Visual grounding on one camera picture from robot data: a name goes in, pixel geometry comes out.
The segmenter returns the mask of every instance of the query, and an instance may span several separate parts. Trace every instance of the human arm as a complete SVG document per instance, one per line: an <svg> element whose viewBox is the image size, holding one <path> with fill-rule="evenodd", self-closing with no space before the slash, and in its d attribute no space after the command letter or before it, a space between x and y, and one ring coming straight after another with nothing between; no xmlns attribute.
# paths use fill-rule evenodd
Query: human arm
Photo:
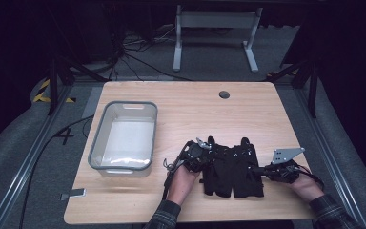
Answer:
<svg viewBox="0 0 366 229"><path fill-rule="evenodd" d="M169 193L162 200L149 223L144 228L174 228L181 205L194 186L199 173L189 172L185 166L180 166L174 173Z"/></svg>
<svg viewBox="0 0 366 229"><path fill-rule="evenodd" d="M309 203L316 213L318 222L325 229L364 228L330 195L324 194L316 182L308 176L300 174L290 187Z"/></svg>

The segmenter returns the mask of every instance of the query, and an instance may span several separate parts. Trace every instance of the human hand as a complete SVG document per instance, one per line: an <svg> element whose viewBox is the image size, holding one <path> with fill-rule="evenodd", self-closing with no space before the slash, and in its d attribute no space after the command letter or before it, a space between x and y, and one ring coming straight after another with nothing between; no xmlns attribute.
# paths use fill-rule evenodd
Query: human hand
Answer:
<svg viewBox="0 0 366 229"><path fill-rule="evenodd" d="M299 174L299 178L290 184L290 187L308 203L324 195L319 185L312 178L304 174Z"/></svg>
<svg viewBox="0 0 366 229"><path fill-rule="evenodd" d="M180 166L174 173L167 200L182 205L187 195L194 186L194 182L200 173L189 172L185 166Z"/></svg>

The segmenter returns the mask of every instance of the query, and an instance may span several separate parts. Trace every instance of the metal stand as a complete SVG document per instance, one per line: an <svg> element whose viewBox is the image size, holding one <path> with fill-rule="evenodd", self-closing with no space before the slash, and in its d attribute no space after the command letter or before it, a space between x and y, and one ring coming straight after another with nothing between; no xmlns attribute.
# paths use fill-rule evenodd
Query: metal stand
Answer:
<svg viewBox="0 0 366 229"><path fill-rule="evenodd" d="M98 82L108 82L109 79L103 78L97 73L85 68L83 65L63 56L55 57L51 62L50 72L50 110L48 115L51 115L58 104L58 89L57 89L57 76L61 79L65 86L70 86L75 81L70 67L76 68L79 72L84 73L92 79Z"/></svg>
<svg viewBox="0 0 366 229"><path fill-rule="evenodd" d="M316 87L317 87L317 72L316 72L316 65L313 61L301 61L299 63L293 64L286 69L278 73L269 73L271 76L266 78L265 82L275 82L277 79L298 70L296 73L295 78L292 81L292 86L295 89L301 89L304 87L305 83L311 77L310 80L310 90L309 90L309 97L308 97L308 110L313 118L316 118L315 114L315 99L316 99Z"/></svg>
<svg viewBox="0 0 366 229"><path fill-rule="evenodd" d="M252 52L252 44L260 21L262 8L256 12L193 12L182 11L181 6L177 6L176 13L176 46L174 49L173 70L180 71L182 55L181 29L188 28L240 28L250 29L251 34L247 41L243 42L243 48L252 73L258 72L258 67Z"/></svg>

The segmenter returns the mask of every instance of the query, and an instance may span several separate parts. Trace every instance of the dark background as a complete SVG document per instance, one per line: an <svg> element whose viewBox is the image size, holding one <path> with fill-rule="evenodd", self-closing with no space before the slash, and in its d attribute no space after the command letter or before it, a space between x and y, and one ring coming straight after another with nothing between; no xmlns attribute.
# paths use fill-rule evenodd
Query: dark background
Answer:
<svg viewBox="0 0 366 229"><path fill-rule="evenodd" d="M306 22L309 13L315 17ZM124 38L125 30L151 40L154 29L173 23L174 14L175 6L0 0L0 133L30 107L30 92L47 77L55 53L82 64L107 60L120 49L114 44ZM260 26L304 23L313 26L300 28L283 63L311 56L314 47L324 51L316 59L319 78L366 165L366 1L312 12L294 6L266 7Z"/></svg>

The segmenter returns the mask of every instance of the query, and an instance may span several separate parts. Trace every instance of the metal bracket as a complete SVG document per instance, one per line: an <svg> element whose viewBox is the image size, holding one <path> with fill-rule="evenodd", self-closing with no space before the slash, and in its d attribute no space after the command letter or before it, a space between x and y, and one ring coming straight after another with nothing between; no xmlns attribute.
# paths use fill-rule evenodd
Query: metal bracket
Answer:
<svg viewBox="0 0 366 229"><path fill-rule="evenodd" d="M86 189L72 189L68 194L61 194L60 200L66 200L68 198L79 198L86 195Z"/></svg>
<svg viewBox="0 0 366 229"><path fill-rule="evenodd" d="M272 164L285 163L304 152L305 149L302 147L291 149L275 149L273 153Z"/></svg>
<svg viewBox="0 0 366 229"><path fill-rule="evenodd" d="M211 145L207 142L202 141L200 138L197 138L198 146L200 146L203 149L211 150Z"/></svg>

